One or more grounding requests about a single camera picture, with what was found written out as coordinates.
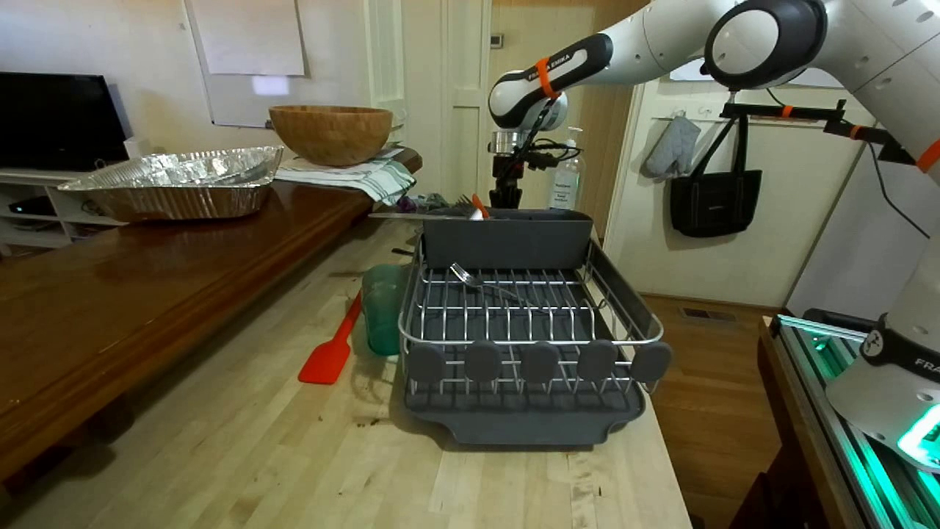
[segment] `green cup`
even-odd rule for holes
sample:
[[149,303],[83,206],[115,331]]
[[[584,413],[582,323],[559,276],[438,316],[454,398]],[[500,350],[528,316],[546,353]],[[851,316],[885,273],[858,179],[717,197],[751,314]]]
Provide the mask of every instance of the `green cup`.
[[407,263],[380,263],[360,279],[366,342],[375,354],[403,350],[400,304]]

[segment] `white cabinet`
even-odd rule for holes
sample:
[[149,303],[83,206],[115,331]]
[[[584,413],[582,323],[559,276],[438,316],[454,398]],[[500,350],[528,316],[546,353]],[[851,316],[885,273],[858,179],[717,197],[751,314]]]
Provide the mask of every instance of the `white cabinet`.
[[0,169],[0,251],[52,248],[77,238],[121,225],[90,198],[56,191],[83,173]]

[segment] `wooden bowl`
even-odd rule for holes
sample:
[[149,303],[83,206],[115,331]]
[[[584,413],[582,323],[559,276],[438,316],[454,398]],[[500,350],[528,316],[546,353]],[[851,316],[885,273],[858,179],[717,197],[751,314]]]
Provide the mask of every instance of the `wooden bowl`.
[[391,110],[366,106],[272,106],[269,126],[302,157],[349,168],[385,146]]

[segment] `wooden floor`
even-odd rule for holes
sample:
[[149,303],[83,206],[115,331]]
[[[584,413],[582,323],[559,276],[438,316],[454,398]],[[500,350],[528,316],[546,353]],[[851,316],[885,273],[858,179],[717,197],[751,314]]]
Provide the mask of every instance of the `wooden floor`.
[[687,507],[728,526],[751,478],[769,466],[779,434],[757,373],[761,307],[647,295],[676,360],[656,410]]

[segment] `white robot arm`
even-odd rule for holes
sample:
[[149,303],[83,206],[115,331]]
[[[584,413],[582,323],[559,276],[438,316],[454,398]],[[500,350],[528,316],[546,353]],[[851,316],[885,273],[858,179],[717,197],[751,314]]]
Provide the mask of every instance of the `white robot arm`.
[[[522,156],[576,81],[638,84],[704,54],[739,90],[822,68],[940,181],[940,0],[653,0],[632,16],[504,74],[491,90],[493,206],[518,206]],[[828,403],[860,431],[940,473],[940,241]]]

